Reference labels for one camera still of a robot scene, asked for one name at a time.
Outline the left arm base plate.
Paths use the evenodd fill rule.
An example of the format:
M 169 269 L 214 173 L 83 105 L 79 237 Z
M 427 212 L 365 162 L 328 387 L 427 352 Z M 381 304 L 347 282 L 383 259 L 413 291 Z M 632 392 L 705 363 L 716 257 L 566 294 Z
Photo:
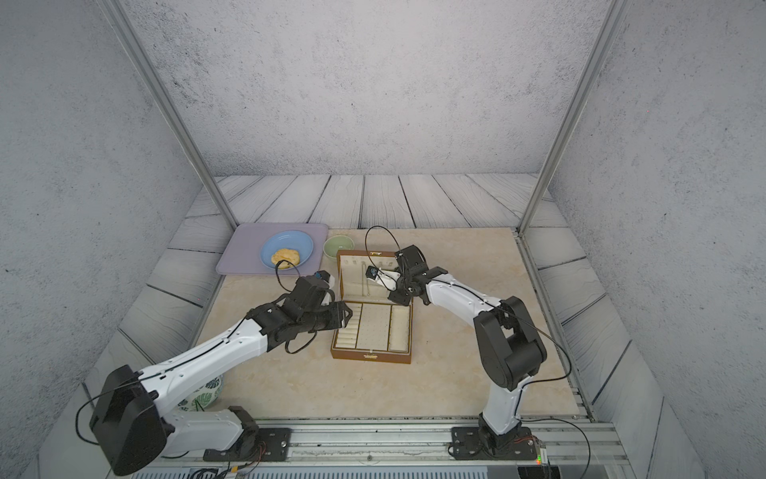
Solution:
M 260 428 L 246 430 L 235 444 L 225 451 L 207 449 L 205 462 L 261 463 L 287 461 L 292 430 L 290 428 Z

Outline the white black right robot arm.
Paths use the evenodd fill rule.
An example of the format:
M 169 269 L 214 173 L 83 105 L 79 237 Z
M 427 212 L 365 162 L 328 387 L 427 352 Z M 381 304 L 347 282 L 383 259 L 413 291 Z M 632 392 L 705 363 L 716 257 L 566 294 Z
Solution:
M 474 327 L 482 367 L 492 381 L 488 402 L 476 428 L 455 428 L 451 455 L 520 457 L 539 446 L 520 417 L 525 390 L 536 384 L 548 359 L 545 345 L 562 345 L 534 324 L 522 299 L 498 299 L 455 279 L 442 267 L 429 267 L 419 247 L 395 253 L 393 271 L 367 269 L 366 276 L 389 291 L 389 299 L 409 305 L 419 297 L 424 305 L 437 305 Z

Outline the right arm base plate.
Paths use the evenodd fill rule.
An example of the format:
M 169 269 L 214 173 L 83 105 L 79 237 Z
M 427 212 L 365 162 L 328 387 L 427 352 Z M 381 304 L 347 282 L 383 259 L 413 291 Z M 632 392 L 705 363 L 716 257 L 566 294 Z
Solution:
M 486 427 L 453 427 L 448 454 L 456 460 L 516 460 L 541 459 L 539 441 L 528 427 L 518 427 L 496 435 Z

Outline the brown wooden jewelry box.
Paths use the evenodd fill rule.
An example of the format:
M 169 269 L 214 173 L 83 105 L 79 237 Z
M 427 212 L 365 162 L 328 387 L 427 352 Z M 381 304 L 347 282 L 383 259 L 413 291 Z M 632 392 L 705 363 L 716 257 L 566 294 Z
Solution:
M 335 359 L 409 364 L 413 307 L 389 301 L 390 291 L 365 277 L 371 265 L 394 271 L 397 261 L 390 251 L 338 253 L 340 296 L 353 317 L 345 329 L 335 331 L 330 353 Z

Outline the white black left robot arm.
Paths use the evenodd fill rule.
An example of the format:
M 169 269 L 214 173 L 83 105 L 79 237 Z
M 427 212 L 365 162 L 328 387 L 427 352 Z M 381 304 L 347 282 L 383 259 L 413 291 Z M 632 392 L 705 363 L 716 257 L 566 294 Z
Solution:
M 113 370 L 92 400 L 93 442 L 117 476 L 175 453 L 203 450 L 229 462 L 257 457 L 263 436 L 243 408 L 183 411 L 179 404 L 238 365 L 301 333 L 343 329 L 352 316 L 336 299 L 329 273 L 299 277 L 289 293 L 251 309 L 220 335 L 141 370 L 128 365 Z

